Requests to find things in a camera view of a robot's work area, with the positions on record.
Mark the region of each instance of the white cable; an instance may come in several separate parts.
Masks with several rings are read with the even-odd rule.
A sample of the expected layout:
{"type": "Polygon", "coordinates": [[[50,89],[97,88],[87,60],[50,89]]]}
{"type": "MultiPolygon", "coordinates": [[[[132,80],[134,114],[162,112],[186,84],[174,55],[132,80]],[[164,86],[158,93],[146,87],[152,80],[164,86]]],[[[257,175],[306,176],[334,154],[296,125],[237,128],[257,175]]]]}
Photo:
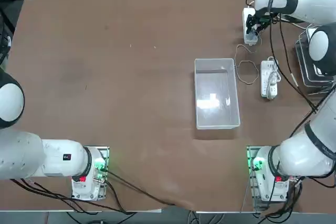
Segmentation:
{"type": "Polygon", "coordinates": [[[254,1],[252,1],[251,3],[248,4],[247,8],[250,8],[251,4],[253,4],[254,1]]]}
{"type": "Polygon", "coordinates": [[[267,90],[266,90],[266,94],[267,94],[267,99],[268,100],[273,100],[274,97],[272,97],[271,95],[271,85],[276,84],[277,82],[281,81],[281,76],[278,72],[278,66],[275,64],[275,60],[273,56],[270,56],[267,58],[267,60],[272,60],[274,61],[274,64],[272,65],[273,71],[269,74],[268,77],[268,82],[267,82],[267,90]]]}
{"type": "Polygon", "coordinates": [[[243,44],[238,44],[237,47],[236,47],[236,53],[235,53],[235,57],[233,59],[234,61],[234,64],[235,64],[235,67],[236,67],[236,72],[237,72],[237,77],[240,81],[242,81],[243,83],[245,83],[246,85],[251,85],[253,83],[255,83],[255,81],[259,78],[259,69],[257,68],[256,64],[251,61],[251,60],[241,60],[239,62],[239,64],[237,65],[236,63],[236,57],[237,57],[237,51],[238,51],[238,48],[239,47],[244,47],[247,51],[249,51],[251,54],[254,54],[256,51],[252,52],[250,49],[248,49],[246,46],[244,46],[243,44]],[[255,69],[257,70],[257,77],[254,79],[253,82],[247,82],[247,81],[244,81],[240,76],[239,76],[239,73],[238,73],[238,68],[240,67],[240,64],[242,64],[243,62],[250,62],[253,64],[253,66],[255,67],[255,69]]]}

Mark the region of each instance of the power strip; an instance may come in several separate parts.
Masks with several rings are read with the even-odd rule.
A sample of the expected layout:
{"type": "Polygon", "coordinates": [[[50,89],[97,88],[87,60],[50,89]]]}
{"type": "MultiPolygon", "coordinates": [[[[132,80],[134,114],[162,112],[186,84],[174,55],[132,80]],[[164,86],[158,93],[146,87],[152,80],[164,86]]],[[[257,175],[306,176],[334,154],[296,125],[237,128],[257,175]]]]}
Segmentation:
{"type": "Polygon", "coordinates": [[[269,76],[276,69],[275,62],[273,60],[263,60],[260,65],[260,87],[261,96],[267,97],[269,100],[274,99],[278,94],[278,84],[276,81],[276,76],[273,74],[272,79],[274,80],[268,90],[268,82],[270,80],[269,76]]]}

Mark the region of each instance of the floor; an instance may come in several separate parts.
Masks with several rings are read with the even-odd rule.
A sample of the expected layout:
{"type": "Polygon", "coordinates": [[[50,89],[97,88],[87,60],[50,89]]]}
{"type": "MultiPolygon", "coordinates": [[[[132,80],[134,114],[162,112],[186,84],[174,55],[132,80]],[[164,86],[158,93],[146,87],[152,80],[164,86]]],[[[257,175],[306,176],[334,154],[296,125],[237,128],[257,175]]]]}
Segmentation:
{"type": "MultiPolygon", "coordinates": [[[[6,15],[10,18],[13,25],[16,25],[19,13],[22,7],[22,0],[14,3],[2,3],[2,7],[6,15]]],[[[105,220],[108,223],[117,223],[125,218],[125,215],[117,212],[104,212],[94,216],[85,214],[71,215],[79,221],[79,223],[88,223],[93,220],[105,220]]],[[[178,207],[168,207],[160,214],[156,213],[138,213],[134,217],[125,221],[124,223],[186,223],[188,210],[178,207]]],[[[213,217],[212,214],[201,214],[200,223],[208,223],[213,217]]],[[[307,223],[335,223],[336,215],[324,214],[292,214],[291,218],[286,222],[287,224],[307,224],[307,223]]],[[[29,223],[34,224],[72,224],[75,223],[65,212],[0,212],[0,219],[2,224],[19,224],[29,223]]],[[[220,223],[258,223],[252,214],[226,214],[220,223]]]]}

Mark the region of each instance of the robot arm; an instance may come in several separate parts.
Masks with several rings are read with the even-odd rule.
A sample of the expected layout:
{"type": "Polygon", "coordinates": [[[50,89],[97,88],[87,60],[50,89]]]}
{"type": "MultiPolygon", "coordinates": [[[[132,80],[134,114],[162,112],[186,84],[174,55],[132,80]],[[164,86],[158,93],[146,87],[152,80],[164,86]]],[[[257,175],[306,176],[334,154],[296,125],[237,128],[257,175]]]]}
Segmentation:
{"type": "Polygon", "coordinates": [[[245,43],[251,45],[257,42],[257,33],[266,29],[270,22],[269,15],[276,17],[284,14],[318,26],[336,22],[336,0],[273,0],[270,14],[269,2],[254,0],[254,8],[244,8],[245,43]]]}
{"type": "Polygon", "coordinates": [[[10,128],[21,117],[25,96],[20,84],[0,68],[0,179],[66,177],[72,196],[104,199],[107,159],[96,147],[71,140],[46,140],[10,128]]]}
{"type": "MultiPolygon", "coordinates": [[[[324,75],[336,76],[336,0],[255,0],[254,8],[243,11],[245,43],[255,44],[258,33],[270,24],[270,16],[275,18],[278,14],[319,26],[310,38],[309,55],[324,75]]],[[[254,170],[261,199],[285,201],[289,176],[330,173],[336,162],[335,134],[336,93],[333,87],[316,117],[300,132],[279,146],[264,146],[258,151],[254,170]],[[274,194],[269,199],[273,188],[274,194]]]]}

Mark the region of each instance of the metal rack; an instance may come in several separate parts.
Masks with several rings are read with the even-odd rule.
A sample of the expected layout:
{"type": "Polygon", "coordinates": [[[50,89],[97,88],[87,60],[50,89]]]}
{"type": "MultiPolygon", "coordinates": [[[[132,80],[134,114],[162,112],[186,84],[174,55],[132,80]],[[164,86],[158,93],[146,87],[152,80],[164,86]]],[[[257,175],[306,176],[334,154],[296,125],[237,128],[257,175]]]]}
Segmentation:
{"type": "Polygon", "coordinates": [[[258,151],[262,146],[247,146],[247,162],[249,171],[249,181],[251,187],[251,197],[253,203],[253,209],[255,213],[263,212],[267,209],[268,204],[261,200],[259,193],[259,187],[254,170],[252,169],[253,159],[257,156],[258,151]]]}
{"type": "Polygon", "coordinates": [[[308,95],[327,93],[334,83],[333,77],[322,75],[309,57],[309,39],[316,29],[317,27],[308,26],[295,43],[301,76],[308,95]]]}

